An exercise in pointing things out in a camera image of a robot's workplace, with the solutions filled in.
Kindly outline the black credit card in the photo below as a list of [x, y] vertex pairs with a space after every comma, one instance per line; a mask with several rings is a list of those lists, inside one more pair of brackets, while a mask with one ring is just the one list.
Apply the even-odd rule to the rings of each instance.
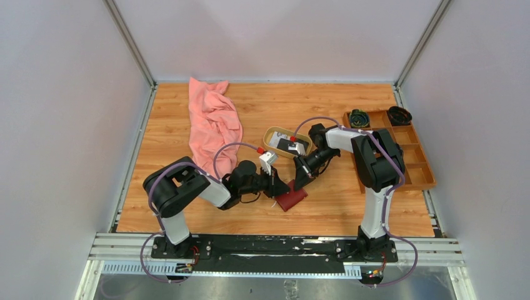
[[291, 153], [293, 155], [296, 155], [298, 152], [296, 151], [296, 143], [301, 144], [305, 151], [308, 150], [309, 143], [307, 141], [301, 140], [301, 139], [295, 139], [294, 142], [281, 138], [279, 142], [277, 143], [276, 148], [280, 149], [282, 151]]

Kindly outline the red leather card holder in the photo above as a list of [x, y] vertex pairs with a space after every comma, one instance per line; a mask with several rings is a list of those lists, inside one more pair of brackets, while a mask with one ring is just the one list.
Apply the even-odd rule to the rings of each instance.
[[290, 191], [275, 197], [276, 204], [279, 205], [284, 212], [289, 211], [308, 196], [308, 193], [303, 188], [299, 190], [294, 189], [294, 180], [291, 180], [287, 185], [289, 186]]

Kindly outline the yellow oval tray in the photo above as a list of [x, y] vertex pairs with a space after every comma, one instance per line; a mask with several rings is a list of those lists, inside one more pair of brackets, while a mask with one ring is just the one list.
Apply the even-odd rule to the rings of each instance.
[[292, 159], [297, 154], [294, 149], [289, 148], [292, 136], [295, 137], [296, 143], [303, 145], [306, 154], [314, 148], [309, 136], [300, 133], [294, 134], [293, 131], [278, 126], [270, 127], [266, 131], [262, 139], [262, 145], [266, 150], [272, 151], [278, 156]]

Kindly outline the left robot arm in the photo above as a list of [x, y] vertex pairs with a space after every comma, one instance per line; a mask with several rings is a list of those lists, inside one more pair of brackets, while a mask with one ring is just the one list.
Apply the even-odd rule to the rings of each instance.
[[258, 168], [252, 161], [243, 160], [233, 171], [215, 179], [188, 156], [152, 173], [142, 186], [168, 242], [167, 250], [176, 258], [185, 258], [191, 252], [184, 209], [196, 198], [225, 211], [239, 204], [245, 194], [276, 198], [291, 191], [273, 166]]

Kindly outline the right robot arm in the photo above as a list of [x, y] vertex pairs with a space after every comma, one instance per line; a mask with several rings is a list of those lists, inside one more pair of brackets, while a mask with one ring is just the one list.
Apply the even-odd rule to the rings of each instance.
[[405, 180], [401, 148], [386, 129], [365, 131], [319, 123], [311, 127], [309, 137], [316, 149], [294, 157], [294, 190], [313, 182], [320, 175], [321, 166], [340, 156], [341, 151], [353, 154], [366, 196], [354, 253], [365, 261], [374, 260], [390, 245], [389, 207], [394, 191]]

